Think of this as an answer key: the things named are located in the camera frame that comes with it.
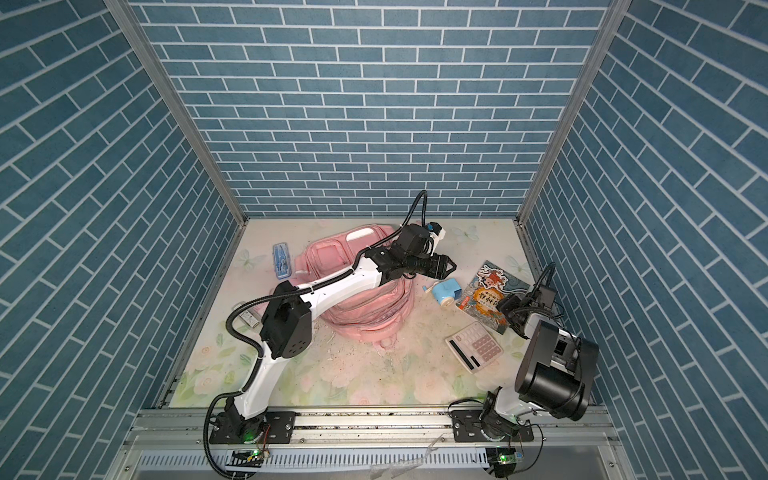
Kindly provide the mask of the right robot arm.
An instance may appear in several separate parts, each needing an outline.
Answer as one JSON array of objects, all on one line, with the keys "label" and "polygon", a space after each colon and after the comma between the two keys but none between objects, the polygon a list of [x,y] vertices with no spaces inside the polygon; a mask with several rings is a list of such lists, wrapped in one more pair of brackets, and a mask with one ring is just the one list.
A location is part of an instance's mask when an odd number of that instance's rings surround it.
[{"label": "right robot arm", "polygon": [[512,387],[488,392],[478,410],[449,410],[455,441],[527,441],[531,427],[521,418],[529,413],[572,421],[585,415],[599,347],[557,323],[555,300],[553,288],[539,285],[498,302],[497,310],[528,346]]}]

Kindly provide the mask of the pink student backpack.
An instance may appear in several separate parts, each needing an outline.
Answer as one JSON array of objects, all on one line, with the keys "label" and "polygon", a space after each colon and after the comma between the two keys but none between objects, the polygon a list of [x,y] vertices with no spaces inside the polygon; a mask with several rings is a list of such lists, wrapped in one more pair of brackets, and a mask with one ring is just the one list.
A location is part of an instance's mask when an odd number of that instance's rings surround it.
[{"label": "pink student backpack", "polygon": [[[370,224],[309,244],[296,259],[297,273],[292,283],[302,288],[343,273],[361,249],[393,232],[388,225]],[[371,343],[378,349],[390,349],[412,312],[413,282],[399,278],[382,284],[371,261],[362,259],[359,266],[363,269],[361,273],[304,295],[302,299],[311,304],[312,317],[325,322],[337,334]]]}]

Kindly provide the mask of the colourful picture book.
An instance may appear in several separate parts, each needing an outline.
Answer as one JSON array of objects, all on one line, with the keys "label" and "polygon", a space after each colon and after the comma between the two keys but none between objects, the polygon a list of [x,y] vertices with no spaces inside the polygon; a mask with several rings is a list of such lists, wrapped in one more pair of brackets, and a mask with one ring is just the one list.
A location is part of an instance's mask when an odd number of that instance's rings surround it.
[{"label": "colourful picture book", "polygon": [[524,296],[530,285],[496,264],[485,260],[462,290],[456,306],[488,329],[503,334],[509,327],[497,304],[511,294]]}]

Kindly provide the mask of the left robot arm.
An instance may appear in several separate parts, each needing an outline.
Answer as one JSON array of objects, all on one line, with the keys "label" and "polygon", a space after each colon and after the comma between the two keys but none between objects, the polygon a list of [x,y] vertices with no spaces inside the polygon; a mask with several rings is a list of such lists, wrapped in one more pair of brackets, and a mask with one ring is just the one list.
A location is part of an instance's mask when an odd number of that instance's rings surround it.
[{"label": "left robot arm", "polygon": [[[446,279],[456,263],[435,252],[446,231],[438,223],[403,225],[384,239],[358,251],[351,266],[309,283],[284,281],[274,292],[237,307],[226,319],[227,332],[256,350],[244,385],[217,395],[206,411],[203,440],[222,444],[248,444],[265,437],[262,424],[272,391],[289,359],[312,342],[313,323],[337,304],[406,275]],[[233,326],[250,307],[267,305],[259,340]]]}]

